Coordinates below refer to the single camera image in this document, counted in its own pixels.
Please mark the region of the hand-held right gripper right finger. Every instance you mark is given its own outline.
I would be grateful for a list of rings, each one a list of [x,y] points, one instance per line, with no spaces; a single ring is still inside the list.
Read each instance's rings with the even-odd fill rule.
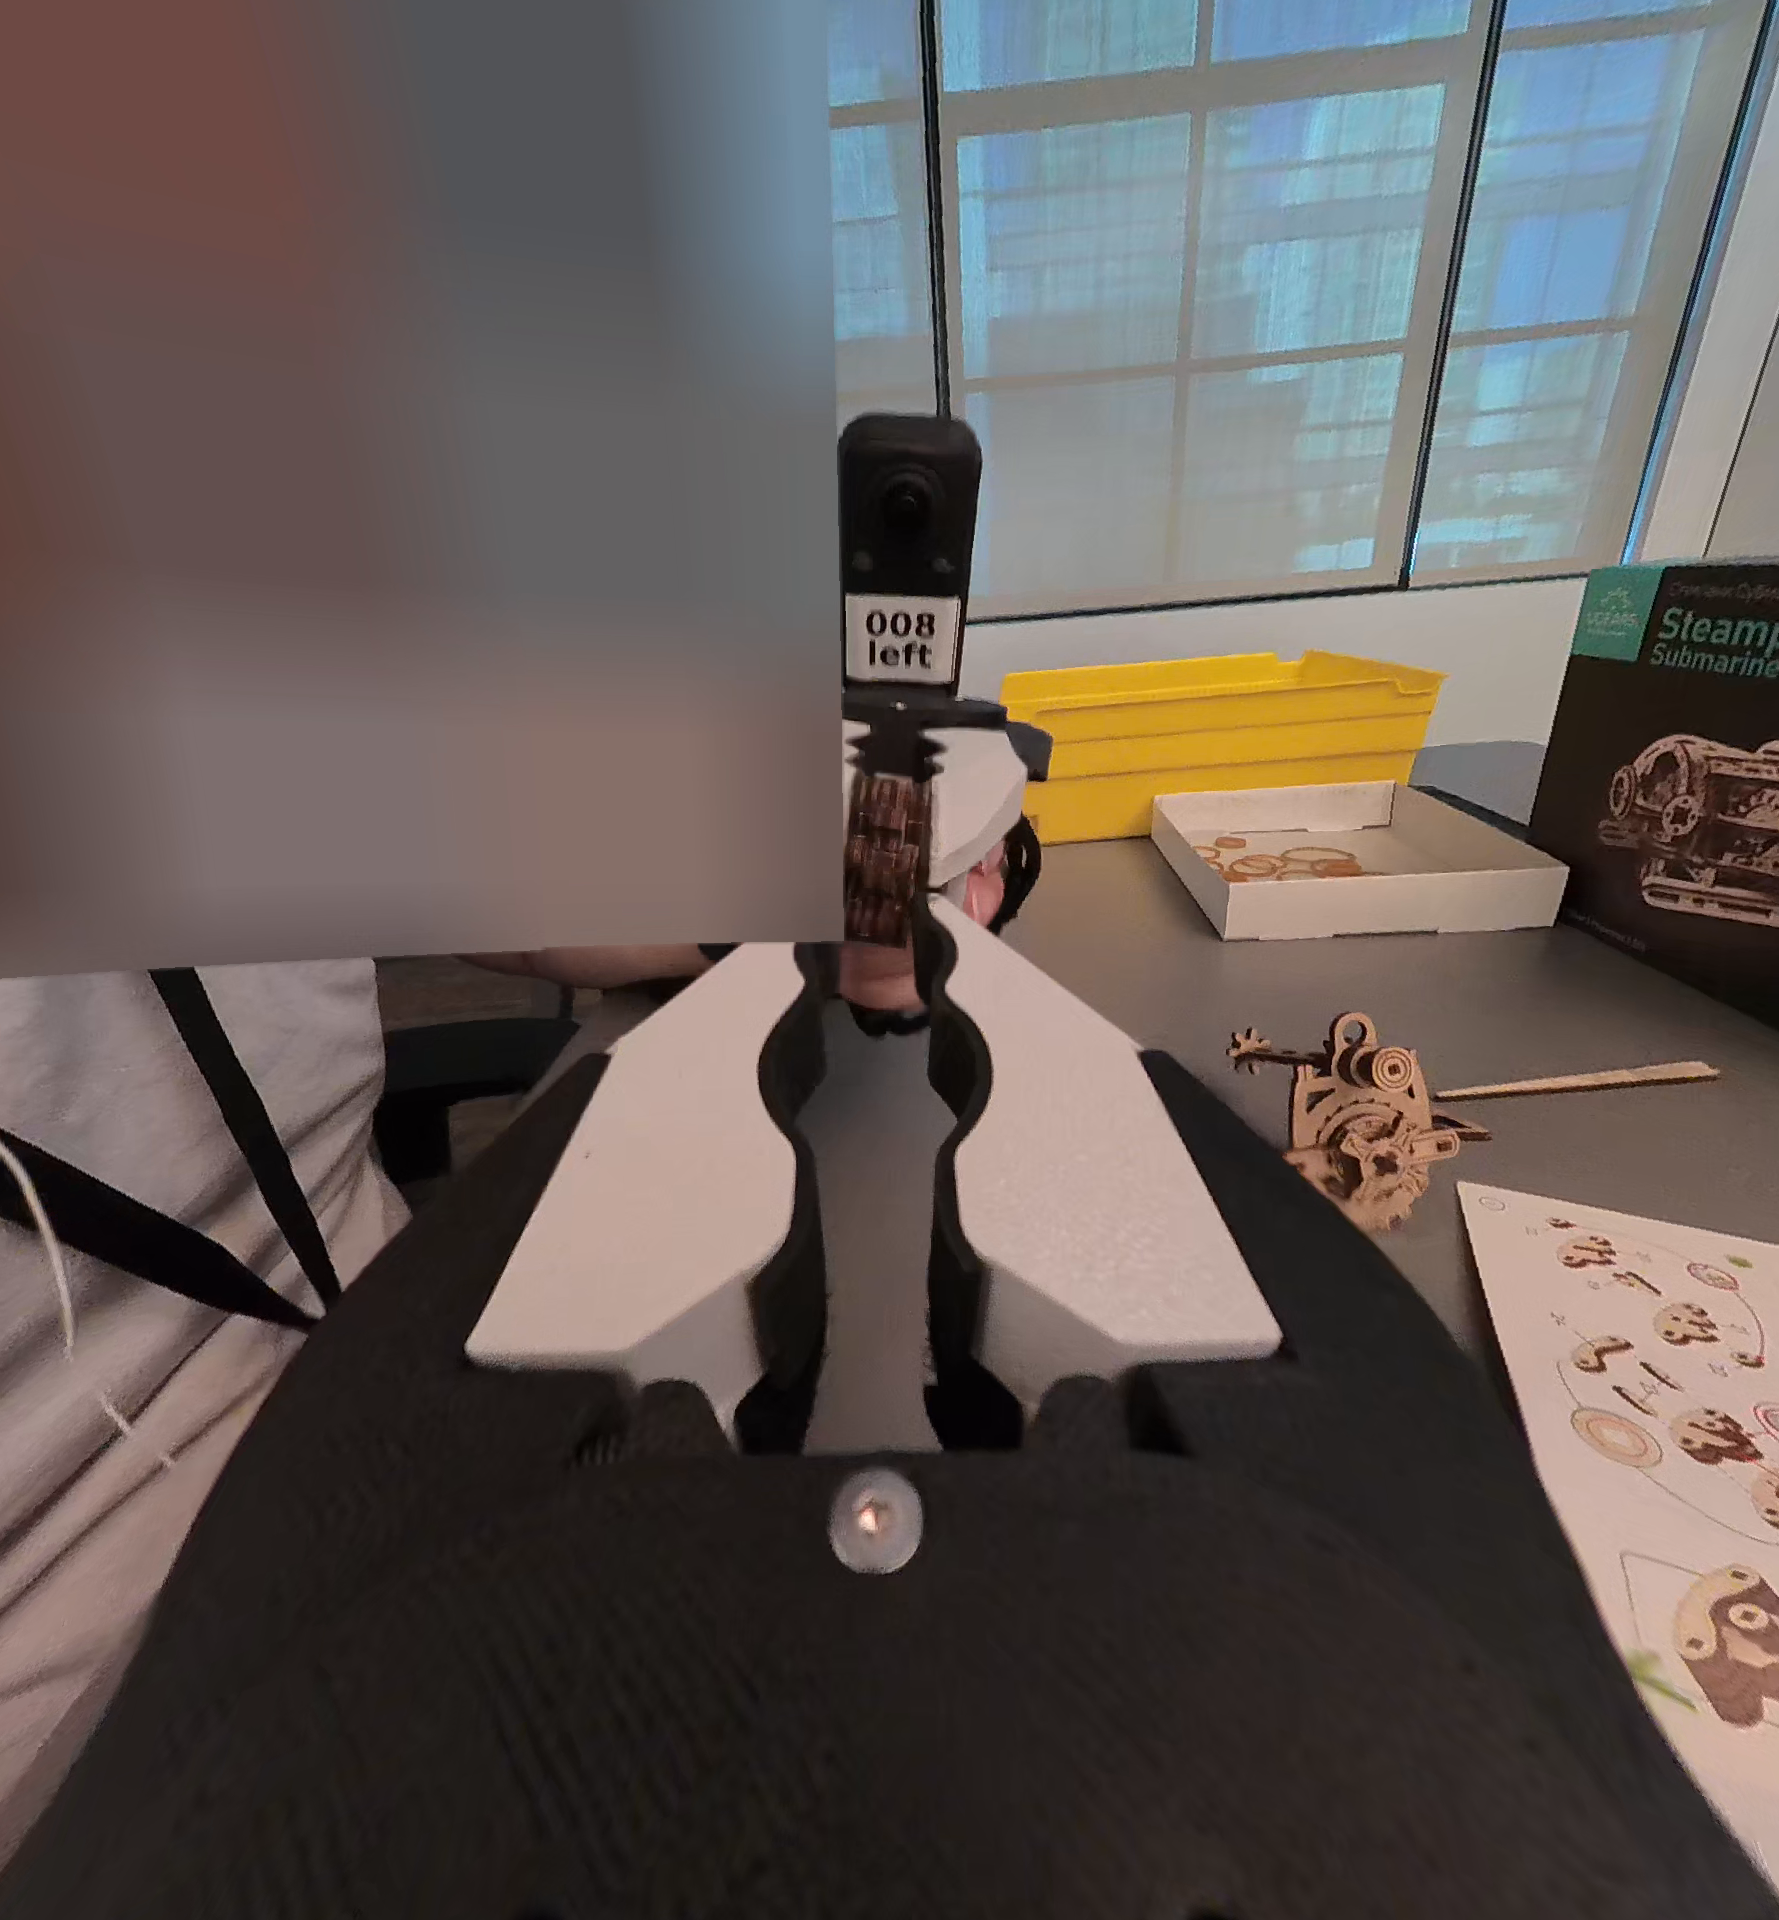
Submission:
[[[1284,1333],[1142,1048],[962,907],[919,927],[934,1160],[925,1413],[1012,1449],[1066,1380],[1278,1356]]]

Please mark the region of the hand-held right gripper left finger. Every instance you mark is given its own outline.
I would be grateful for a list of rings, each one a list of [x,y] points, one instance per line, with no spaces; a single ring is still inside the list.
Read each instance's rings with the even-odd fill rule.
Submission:
[[[744,1453],[806,1438],[829,1333],[802,1131],[827,1074],[824,953],[747,945],[575,1070],[563,1155],[466,1353],[682,1382]]]

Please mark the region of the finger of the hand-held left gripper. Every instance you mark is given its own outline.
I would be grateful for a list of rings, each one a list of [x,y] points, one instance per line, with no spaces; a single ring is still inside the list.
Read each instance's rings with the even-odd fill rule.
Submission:
[[[1021,818],[1028,771],[1009,734],[1001,728],[946,728],[930,724],[930,843],[927,888],[943,889],[950,879],[976,867]],[[858,773],[912,779],[884,771],[884,749],[911,749],[912,740],[884,740],[884,730],[864,720],[846,722],[846,798]]]

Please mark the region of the person's left forearm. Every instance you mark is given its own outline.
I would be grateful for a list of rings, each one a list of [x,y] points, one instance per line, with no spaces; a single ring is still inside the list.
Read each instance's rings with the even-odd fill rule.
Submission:
[[[526,953],[466,953],[462,961],[553,983],[569,994],[624,993],[704,976],[727,949],[695,943],[640,946],[550,946]]]

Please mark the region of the wooden gear model assembly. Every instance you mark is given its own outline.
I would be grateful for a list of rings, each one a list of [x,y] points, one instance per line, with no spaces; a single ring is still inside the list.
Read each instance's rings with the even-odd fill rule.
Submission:
[[[1468,1141],[1492,1139],[1485,1128],[1439,1114],[1419,1055],[1381,1041],[1363,1012],[1336,1017],[1318,1049],[1278,1048],[1243,1029],[1229,1059],[1247,1071],[1291,1070],[1286,1165],[1370,1236],[1405,1223],[1437,1165]]]

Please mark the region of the pile of wooden round parts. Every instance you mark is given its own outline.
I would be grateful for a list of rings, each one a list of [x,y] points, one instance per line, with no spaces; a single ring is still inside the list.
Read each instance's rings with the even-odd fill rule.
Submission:
[[[1358,855],[1324,845],[1262,849],[1243,836],[1194,840],[1191,852],[1230,885],[1261,885],[1309,879],[1354,879],[1370,875]]]

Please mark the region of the black model kit box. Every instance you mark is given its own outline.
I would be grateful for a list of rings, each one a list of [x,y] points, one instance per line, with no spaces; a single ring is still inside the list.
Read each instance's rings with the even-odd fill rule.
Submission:
[[[1589,577],[1530,840],[1564,923],[1779,1031],[1779,560]]]

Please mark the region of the person's left hand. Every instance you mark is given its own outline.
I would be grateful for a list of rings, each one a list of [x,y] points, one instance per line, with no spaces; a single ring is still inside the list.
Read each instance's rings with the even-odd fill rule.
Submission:
[[[1006,849],[998,845],[976,867],[950,879],[941,889],[941,898],[950,899],[976,925],[994,929],[1005,917],[1006,884]],[[917,1017],[925,1010],[917,959],[908,945],[889,949],[871,943],[844,943],[836,958],[836,987],[859,1014]]]

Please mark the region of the black office chair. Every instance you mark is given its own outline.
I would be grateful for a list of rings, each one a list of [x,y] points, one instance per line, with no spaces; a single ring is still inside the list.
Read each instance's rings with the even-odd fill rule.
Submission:
[[[477,1098],[533,1092],[576,1029],[571,1014],[388,1029],[374,1139],[391,1182],[445,1178],[451,1110]]]

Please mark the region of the yellow plastic bin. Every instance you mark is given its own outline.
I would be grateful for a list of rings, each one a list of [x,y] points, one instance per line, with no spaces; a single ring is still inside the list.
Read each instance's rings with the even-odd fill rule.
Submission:
[[[1449,674],[1309,651],[1015,672],[1052,740],[1026,812],[1045,845],[1148,836],[1166,796],[1406,781]]]

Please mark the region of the white cardboard tray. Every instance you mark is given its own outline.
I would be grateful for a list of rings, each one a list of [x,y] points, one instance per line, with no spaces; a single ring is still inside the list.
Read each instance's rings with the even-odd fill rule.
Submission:
[[[1224,834],[1339,846],[1370,875],[1230,885],[1191,852]],[[1399,781],[1160,796],[1151,839],[1229,943],[1547,927],[1570,884],[1562,860]]]

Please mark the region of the large window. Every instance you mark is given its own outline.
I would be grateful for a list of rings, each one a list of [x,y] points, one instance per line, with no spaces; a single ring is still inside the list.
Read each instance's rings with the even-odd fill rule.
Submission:
[[[989,622],[1618,561],[1778,33],[829,4],[839,413],[968,421]]]

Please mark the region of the thin wooden stick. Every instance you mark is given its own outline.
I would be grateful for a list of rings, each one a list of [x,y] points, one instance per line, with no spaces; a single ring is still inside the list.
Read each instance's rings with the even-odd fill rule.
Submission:
[[[1435,1098],[1442,1104],[1457,1103],[1495,1103],[1512,1098],[1542,1098],[1583,1092],[1612,1092],[1648,1087],[1706,1087],[1721,1078],[1720,1070],[1707,1062],[1667,1062],[1633,1067],[1595,1070],[1562,1074],[1547,1078],[1528,1078],[1502,1085],[1477,1085],[1437,1089]]]

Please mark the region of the illustrated assembly leaflet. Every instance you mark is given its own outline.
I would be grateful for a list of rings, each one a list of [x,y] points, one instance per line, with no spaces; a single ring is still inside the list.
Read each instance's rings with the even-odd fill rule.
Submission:
[[[1779,1246],[1475,1182],[1457,1199],[1597,1612],[1779,1894]]]

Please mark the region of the person's torso in white shirt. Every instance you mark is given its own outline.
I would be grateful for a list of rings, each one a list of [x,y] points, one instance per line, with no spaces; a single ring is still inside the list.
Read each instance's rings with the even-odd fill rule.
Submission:
[[[0,1864],[261,1402],[409,1219],[372,959],[0,979]]]

